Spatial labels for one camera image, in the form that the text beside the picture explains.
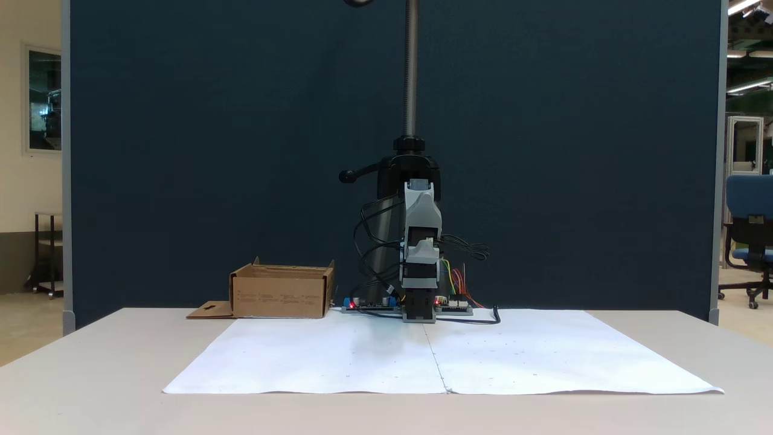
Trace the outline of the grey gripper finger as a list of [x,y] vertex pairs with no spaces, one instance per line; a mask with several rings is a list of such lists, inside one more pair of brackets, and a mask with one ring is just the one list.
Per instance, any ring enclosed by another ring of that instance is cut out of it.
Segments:
[[406,245],[406,263],[436,265],[440,259],[440,250],[433,237],[420,239],[416,245]]

